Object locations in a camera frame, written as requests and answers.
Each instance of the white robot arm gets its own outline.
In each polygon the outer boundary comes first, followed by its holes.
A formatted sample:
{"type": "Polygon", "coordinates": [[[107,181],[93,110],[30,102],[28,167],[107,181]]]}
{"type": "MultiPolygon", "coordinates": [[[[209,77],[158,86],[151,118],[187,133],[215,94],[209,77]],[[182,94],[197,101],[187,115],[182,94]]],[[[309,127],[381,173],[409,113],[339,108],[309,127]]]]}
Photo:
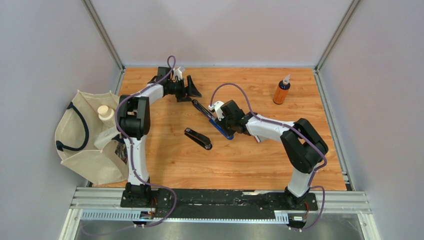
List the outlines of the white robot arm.
{"type": "Polygon", "coordinates": [[[306,142],[301,143],[299,136],[289,127],[301,132],[324,155],[329,150],[309,121],[304,118],[296,122],[279,121],[259,114],[254,116],[251,112],[245,114],[233,100],[226,103],[217,101],[209,106],[209,110],[216,113],[215,123],[227,136],[232,136],[237,132],[254,136],[258,143],[267,139],[282,143],[288,159],[294,167],[291,180],[286,188],[286,201],[291,206],[295,206],[304,199],[309,192],[310,179],[314,169],[320,165],[323,159],[312,146],[306,142]]]}
{"type": "Polygon", "coordinates": [[[149,183],[149,173],[146,167],[146,138],[150,130],[150,105],[165,95],[175,95],[177,102],[190,102],[190,97],[202,95],[193,84],[190,75],[187,76],[187,86],[184,84],[181,67],[174,69],[175,79],[166,78],[157,83],[171,68],[159,67],[157,76],[153,77],[147,86],[152,85],[138,96],[122,95],[119,99],[121,107],[117,111],[117,121],[129,138],[124,138],[128,152],[128,183],[122,194],[122,207],[143,207],[150,204],[151,188],[144,184],[149,183]]]}

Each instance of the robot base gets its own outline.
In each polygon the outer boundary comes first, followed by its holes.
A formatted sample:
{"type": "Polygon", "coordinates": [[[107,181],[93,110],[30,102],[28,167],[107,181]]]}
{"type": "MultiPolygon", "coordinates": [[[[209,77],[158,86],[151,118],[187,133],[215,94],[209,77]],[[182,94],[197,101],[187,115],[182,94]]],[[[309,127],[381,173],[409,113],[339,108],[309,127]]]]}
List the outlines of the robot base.
{"type": "MultiPolygon", "coordinates": [[[[314,193],[308,192],[296,205],[289,206],[286,193],[258,192],[254,190],[228,189],[174,189],[177,207],[172,218],[187,219],[274,219],[274,211],[300,211],[290,213],[293,216],[304,216],[307,210],[317,211],[317,199],[314,193]]],[[[151,191],[151,197],[157,198],[155,218],[163,218],[174,204],[172,194],[163,188],[151,191]]],[[[124,208],[139,208],[137,204],[128,204],[124,208]]]]}
{"type": "Polygon", "coordinates": [[[152,188],[146,184],[132,185],[128,182],[122,192],[122,208],[143,208],[152,204],[152,188]]]}

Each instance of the blue object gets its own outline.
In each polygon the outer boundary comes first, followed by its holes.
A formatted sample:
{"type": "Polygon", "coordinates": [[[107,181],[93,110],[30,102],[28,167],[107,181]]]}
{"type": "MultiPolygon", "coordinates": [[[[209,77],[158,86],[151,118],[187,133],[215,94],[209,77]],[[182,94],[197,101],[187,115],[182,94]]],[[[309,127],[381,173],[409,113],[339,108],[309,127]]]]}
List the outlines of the blue object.
{"type": "Polygon", "coordinates": [[[222,127],[220,127],[216,122],[215,122],[215,116],[213,115],[213,113],[211,111],[209,111],[208,109],[206,109],[204,106],[202,106],[197,100],[192,100],[191,101],[193,103],[193,106],[199,110],[203,115],[205,115],[208,119],[209,122],[222,134],[224,135],[224,137],[228,140],[232,140],[234,138],[234,135],[228,136],[225,131],[222,129],[222,127]]]}

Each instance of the canvas tote bag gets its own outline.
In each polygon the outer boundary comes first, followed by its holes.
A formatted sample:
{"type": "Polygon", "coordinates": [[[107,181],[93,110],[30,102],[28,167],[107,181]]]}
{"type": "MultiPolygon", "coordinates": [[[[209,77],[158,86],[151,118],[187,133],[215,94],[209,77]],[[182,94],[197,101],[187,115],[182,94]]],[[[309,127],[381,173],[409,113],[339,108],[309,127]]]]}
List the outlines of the canvas tote bag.
{"type": "Polygon", "coordinates": [[[127,165],[115,153],[118,141],[110,139],[101,149],[94,145],[99,134],[107,130],[97,108],[107,105],[116,110],[118,103],[119,97],[111,92],[90,94],[78,90],[56,128],[55,144],[61,164],[95,185],[128,178],[127,165]]]}

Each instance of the bottle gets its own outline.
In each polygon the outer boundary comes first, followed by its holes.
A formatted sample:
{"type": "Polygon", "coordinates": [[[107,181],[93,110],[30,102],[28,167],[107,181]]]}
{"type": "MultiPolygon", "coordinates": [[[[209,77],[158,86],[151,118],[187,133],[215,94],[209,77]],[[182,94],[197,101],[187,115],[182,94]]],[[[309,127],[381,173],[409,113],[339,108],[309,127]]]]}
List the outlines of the bottle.
{"type": "Polygon", "coordinates": [[[290,88],[290,74],[287,75],[283,80],[281,80],[277,86],[277,90],[274,94],[274,103],[282,104],[284,99],[286,99],[287,94],[289,93],[290,88]]]}
{"type": "Polygon", "coordinates": [[[115,124],[115,111],[106,106],[101,105],[97,108],[98,118],[104,123],[104,125],[109,129],[111,127],[116,126],[115,124]]]}

